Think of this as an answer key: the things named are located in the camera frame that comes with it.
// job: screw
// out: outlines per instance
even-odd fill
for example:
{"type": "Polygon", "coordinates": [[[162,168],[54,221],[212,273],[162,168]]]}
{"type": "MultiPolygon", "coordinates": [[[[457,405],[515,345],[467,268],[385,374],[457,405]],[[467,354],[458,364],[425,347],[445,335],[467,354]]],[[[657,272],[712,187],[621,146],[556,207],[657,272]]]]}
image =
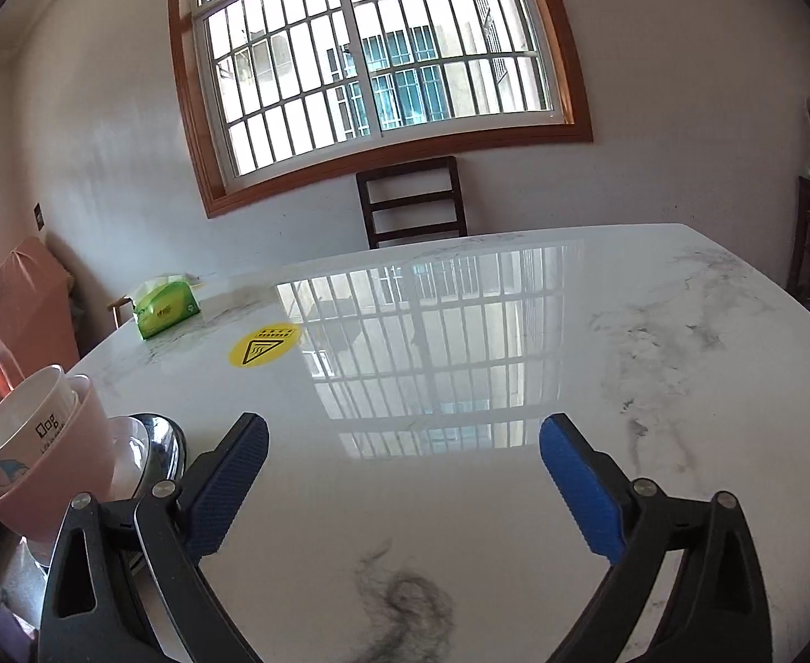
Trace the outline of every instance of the screw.
{"type": "Polygon", "coordinates": [[[91,501],[92,497],[88,495],[88,493],[78,493],[76,496],[71,498],[71,506],[77,511],[82,511],[82,509],[88,506],[91,501]]]}
{"type": "Polygon", "coordinates": [[[156,498],[165,498],[166,496],[170,496],[175,492],[175,482],[174,481],[160,481],[153,487],[153,495],[156,498]]]}
{"type": "Polygon", "coordinates": [[[635,481],[632,482],[632,488],[635,489],[635,492],[638,495],[647,496],[648,498],[650,498],[651,496],[656,496],[657,491],[660,490],[657,488],[657,485],[649,478],[637,478],[635,481]]]}
{"type": "Polygon", "coordinates": [[[729,491],[722,491],[716,496],[718,503],[720,503],[725,508],[736,508],[737,507],[737,497],[734,496],[729,491]]]}

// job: green tissue package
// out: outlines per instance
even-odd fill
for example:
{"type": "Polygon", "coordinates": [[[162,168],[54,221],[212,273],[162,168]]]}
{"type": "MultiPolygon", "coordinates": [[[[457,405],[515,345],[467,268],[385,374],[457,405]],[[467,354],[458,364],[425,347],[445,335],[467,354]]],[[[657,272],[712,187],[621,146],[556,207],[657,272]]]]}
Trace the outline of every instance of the green tissue package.
{"type": "Polygon", "coordinates": [[[142,338],[164,332],[199,313],[199,305],[183,276],[160,276],[144,282],[132,294],[134,318],[142,338]]]}

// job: glossy table surface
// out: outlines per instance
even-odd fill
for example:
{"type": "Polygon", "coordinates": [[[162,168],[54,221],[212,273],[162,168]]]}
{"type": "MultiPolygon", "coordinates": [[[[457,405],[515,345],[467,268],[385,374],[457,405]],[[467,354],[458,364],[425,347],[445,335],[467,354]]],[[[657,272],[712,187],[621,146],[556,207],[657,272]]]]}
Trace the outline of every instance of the glossy table surface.
{"type": "MultiPolygon", "coordinates": [[[[809,638],[810,314],[697,232],[475,236],[201,296],[203,314],[146,342],[127,323],[75,373],[109,415],[176,420],[191,455],[244,411],[267,420],[265,467],[201,564],[266,663],[545,663],[607,570],[539,457],[539,423],[559,411],[630,478],[735,492],[775,660],[809,638]],[[231,365],[240,339],[282,322],[303,325],[299,345],[231,365]]],[[[149,579],[141,589],[184,660],[149,579]]]]}

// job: white cup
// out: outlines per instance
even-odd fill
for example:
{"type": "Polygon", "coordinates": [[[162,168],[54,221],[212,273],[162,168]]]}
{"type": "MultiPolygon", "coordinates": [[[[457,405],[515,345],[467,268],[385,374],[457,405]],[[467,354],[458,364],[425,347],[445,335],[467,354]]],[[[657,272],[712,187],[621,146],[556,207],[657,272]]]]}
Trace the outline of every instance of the white cup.
{"type": "Polygon", "coordinates": [[[28,376],[0,401],[0,487],[28,473],[79,403],[58,364],[28,376]]]}

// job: pink bowl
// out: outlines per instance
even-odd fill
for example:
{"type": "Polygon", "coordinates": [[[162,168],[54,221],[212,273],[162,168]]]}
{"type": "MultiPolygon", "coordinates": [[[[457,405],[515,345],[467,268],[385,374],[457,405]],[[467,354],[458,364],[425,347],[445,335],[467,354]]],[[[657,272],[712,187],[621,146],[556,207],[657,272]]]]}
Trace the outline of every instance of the pink bowl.
{"type": "Polygon", "coordinates": [[[0,489],[0,522],[42,543],[57,538],[71,498],[88,491],[103,501],[113,479],[107,414],[88,376],[71,376],[80,405],[54,444],[24,476],[0,489]]]}

